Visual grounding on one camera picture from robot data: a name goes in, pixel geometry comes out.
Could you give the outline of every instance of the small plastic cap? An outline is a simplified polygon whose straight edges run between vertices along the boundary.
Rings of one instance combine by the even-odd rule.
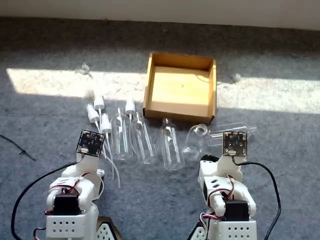
[[[94,109],[94,106],[92,106],[92,104],[88,104],[86,106],[86,111],[88,113],[88,119],[90,121],[90,123],[94,124],[96,121],[99,121],[99,114],[96,112],[96,110]]]
[[[135,112],[136,112],[135,100],[133,98],[128,98],[126,100],[125,113],[135,114]]]
[[[104,109],[105,108],[105,101],[104,97],[101,94],[95,93],[94,94],[94,109]]]
[[[101,132],[103,134],[111,133],[111,123],[109,121],[108,114],[106,113],[101,115]]]

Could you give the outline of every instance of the gray carpet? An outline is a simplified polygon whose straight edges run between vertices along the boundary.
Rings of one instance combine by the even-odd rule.
[[[12,239],[14,202],[37,176],[75,160],[81,129],[94,130],[85,112],[90,87],[103,92],[107,111],[127,95],[141,109],[150,52],[217,59],[218,109],[212,124],[258,126],[248,159],[269,166],[282,200],[270,239],[317,239],[320,224],[320,32],[177,23],[52,19],[0,19],[0,133],[38,159],[0,139],[1,239]],[[74,72],[90,64],[93,79]],[[188,125],[176,122],[180,138]],[[152,120],[159,136],[161,121]],[[162,162],[119,165],[122,188],[106,169],[100,215],[111,216],[125,240],[186,240],[206,209],[196,176],[198,164],[166,172]],[[261,168],[243,168],[257,204],[258,239],[277,212],[274,188]],[[52,175],[22,200],[16,229],[23,239],[45,225]]]

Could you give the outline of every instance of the glass vial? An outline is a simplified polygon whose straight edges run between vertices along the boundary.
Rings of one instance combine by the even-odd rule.
[[[182,154],[185,160],[199,161],[204,151],[205,142],[209,140],[209,131],[205,124],[198,124],[190,128]]]
[[[132,147],[138,161],[143,164],[153,164],[158,159],[155,145],[150,135],[148,121],[136,113],[131,127]]]
[[[112,155],[115,160],[132,159],[132,146],[129,141],[129,118],[120,111],[111,119]]]
[[[257,130],[256,126],[249,126],[244,122],[234,122],[223,125],[208,126],[207,127],[210,139],[208,141],[209,146],[220,146],[223,141],[223,132],[224,131],[234,131],[234,132],[247,132],[248,139],[252,136]]]
[[[185,161],[179,150],[177,127],[168,118],[164,118],[162,122],[160,131],[164,169],[168,171],[179,170],[185,166]]]

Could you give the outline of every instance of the white 3d-printed part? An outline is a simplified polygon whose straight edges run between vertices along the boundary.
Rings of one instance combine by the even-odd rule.
[[[46,238],[83,238],[85,236],[85,215],[46,217]]]
[[[205,232],[205,229],[202,226],[198,226],[190,240],[205,240],[207,236],[207,233]]]
[[[220,221],[214,235],[215,240],[257,240],[257,222]]]
[[[96,232],[96,240],[116,240],[108,224],[103,223]]]

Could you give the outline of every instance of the cardboard box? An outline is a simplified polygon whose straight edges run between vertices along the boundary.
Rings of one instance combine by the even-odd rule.
[[[209,124],[216,114],[216,61],[209,57],[151,53],[143,115]]]

